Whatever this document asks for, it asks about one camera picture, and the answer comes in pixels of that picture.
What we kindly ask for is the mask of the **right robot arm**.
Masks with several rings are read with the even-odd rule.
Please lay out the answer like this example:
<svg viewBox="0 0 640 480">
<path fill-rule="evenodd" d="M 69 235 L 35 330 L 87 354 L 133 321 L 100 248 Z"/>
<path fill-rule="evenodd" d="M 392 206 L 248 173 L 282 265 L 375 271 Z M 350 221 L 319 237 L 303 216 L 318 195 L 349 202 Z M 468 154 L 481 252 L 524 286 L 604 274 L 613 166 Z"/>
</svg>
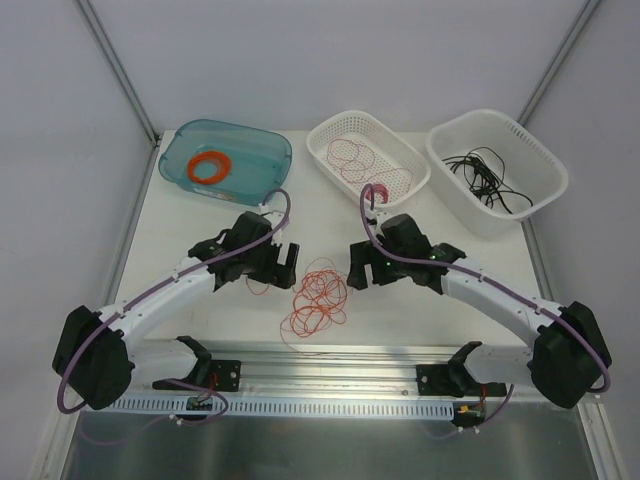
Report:
<svg viewBox="0 0 640 480">
<path fill-rule="evenodd" d="M 571 409 L 586 394 L 609 386 L 611 354 L 588 306 L 578 301 L 562 306 L 516 292 L 462 250 L 432 244 L 407 214 L 367 221 L 365 231 L 368 240 L 349 248 L 348 286 L 364 290 L 408 278 L 483 313 L 523 343 L 468 342 L 446 363 L 423 368 L 418 375 L 422 394 L 462 398 L 487 388 L 501 396 L 507 385 L 522 385 Z"/>
</svg>

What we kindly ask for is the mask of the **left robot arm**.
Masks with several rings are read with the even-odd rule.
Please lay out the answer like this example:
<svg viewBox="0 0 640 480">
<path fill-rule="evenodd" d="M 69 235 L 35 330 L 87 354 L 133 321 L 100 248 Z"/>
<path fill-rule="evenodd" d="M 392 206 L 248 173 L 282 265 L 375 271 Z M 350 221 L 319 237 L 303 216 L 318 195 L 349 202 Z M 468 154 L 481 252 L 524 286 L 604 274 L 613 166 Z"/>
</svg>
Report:
<svg viewBox="0 0 640 480">
<path fill-rule="evenodd" d="M 246 277 L 289 289 L 295 282 L 299 246 L 288 247 L 278 261 L 286 213 L 242 213 L 216 237 L 196 243 L 172 272 L 131 300 L 96 311 L 81 305 L 70 312 L 52 361 L 60 376 L 56 403 L 71 414 L 85 406 L 111 406 L 130 386 L 155 389 L 214 387 L 217 372 L 211 354 L 188 335 L 159 349 L 140 342 L 182 308 L 225 285 Z"/>
</svg>

